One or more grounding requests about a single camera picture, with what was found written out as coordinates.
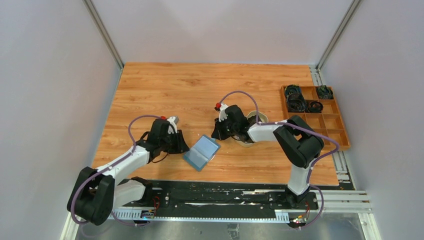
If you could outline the blue card holder wallet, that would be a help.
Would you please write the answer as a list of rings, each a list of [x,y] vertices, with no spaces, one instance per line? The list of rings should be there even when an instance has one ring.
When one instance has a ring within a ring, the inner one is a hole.
[[[215,157],[220,148],[215,138],[202,135],[182,158],[200,172]]]

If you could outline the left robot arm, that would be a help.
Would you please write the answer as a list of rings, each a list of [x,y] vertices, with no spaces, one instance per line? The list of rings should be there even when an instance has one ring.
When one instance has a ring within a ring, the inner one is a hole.
[[[131,202],[146,207],[154,203],[153,185],[141,177],[124,181],[135,170],[155,163],[161,153],[186,153],[182,130],[177,116],[154,116],[151,129],[139,140],[130,137],[132,145],[124,154],[98,168],[83,168],[75,182],[67,210],[72,220],[84,225],[103,224],[113,210]]]

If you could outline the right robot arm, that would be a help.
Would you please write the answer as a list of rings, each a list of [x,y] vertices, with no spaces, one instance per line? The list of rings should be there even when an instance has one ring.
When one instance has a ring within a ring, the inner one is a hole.
[[[317,136],[307,123],[294,115],[280,122],[261,122],[255,117],[247,118],[237,105],[217,103],[219,113],[214,120],[213,139],[233,138],[251,145],[258,142],[277,142],[292,164],[286,187],[285,201],[292,209],[298,209],[309,193],[309,172],[323,147],[322,137]]]

